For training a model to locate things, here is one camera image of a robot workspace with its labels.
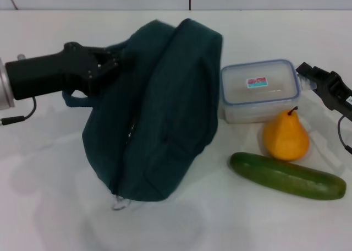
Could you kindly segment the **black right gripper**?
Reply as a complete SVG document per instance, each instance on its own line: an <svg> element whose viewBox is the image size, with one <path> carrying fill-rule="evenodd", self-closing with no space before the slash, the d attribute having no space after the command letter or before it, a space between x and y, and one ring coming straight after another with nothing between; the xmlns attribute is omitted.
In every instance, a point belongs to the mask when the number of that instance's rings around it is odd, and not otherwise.
<svg viewBox="0 0 352 251"><path fill-rule="evenodd" d="M352 104L348 101L352 97L352 90L345 85L339 74L311 67L306 62L299 65L296 72L317 84L314 92L327 108L344 116L352 116Z"/></svg>

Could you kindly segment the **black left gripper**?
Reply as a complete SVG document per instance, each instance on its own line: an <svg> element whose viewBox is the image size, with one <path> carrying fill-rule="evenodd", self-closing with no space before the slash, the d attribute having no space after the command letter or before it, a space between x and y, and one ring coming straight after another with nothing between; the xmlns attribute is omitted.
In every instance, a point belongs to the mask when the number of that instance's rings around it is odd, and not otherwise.
<svg viewBox="0 0 352 251"><path fill-rule="evenodd" d="M99 94L116 80L120 63L134 63L127 45L86 47L68 42L58 53L7 62L5 69L14 98L22 100L57 91Z"/></svg>

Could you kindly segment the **clear plastic food container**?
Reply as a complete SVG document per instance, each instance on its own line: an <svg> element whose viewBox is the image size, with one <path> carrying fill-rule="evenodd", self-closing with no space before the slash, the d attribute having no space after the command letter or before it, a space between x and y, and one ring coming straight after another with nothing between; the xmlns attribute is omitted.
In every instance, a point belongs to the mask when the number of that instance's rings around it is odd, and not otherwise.
<svg viewBox="0 0 352 251"><path fill-rule="evenodd" d="M224 119L232 124L269 121L300 97L298 76L286 59L225 66L220 81Z"/></svg>

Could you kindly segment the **orange pear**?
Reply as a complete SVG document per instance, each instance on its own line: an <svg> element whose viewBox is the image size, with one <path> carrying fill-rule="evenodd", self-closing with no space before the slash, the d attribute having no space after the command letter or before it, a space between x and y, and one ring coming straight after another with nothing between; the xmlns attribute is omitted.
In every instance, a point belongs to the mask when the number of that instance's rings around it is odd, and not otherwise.
<svg viewBox="0 0 352 251"><path fill-rule="evenodd" d="M300 123L295 106L284 110L268 122L262 132L262 142L268 153L276 159L295 161L304 157L310 147L310 138Z"/></svg>

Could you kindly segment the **dark teal fabric bag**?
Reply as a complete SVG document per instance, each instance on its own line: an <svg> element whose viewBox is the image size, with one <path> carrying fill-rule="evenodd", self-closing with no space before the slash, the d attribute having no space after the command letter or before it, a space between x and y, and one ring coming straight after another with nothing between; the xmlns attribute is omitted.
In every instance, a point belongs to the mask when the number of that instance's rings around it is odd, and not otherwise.
<svg viewBox="0 0 352 251"><path fill-rule="evenodd" d="M120 71L97 96L62 96L69 107L89 107L82 133L97 177L115 196L162 201L178 187L218 126L222 35L191 19L171 26L149 22L109 46Z"/></svg>

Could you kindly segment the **green cucumber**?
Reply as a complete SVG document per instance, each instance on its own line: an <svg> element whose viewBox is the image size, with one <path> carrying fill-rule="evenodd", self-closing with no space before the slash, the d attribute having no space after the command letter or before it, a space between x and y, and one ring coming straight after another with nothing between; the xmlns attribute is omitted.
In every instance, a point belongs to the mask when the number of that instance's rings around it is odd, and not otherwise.
<svg viewBox="0 0 352 251"><path fill-rule="evenodd" d="M254 183L308 199L341 199L347 189L336 175L247 152L234 153L229 166Z"/></svg>

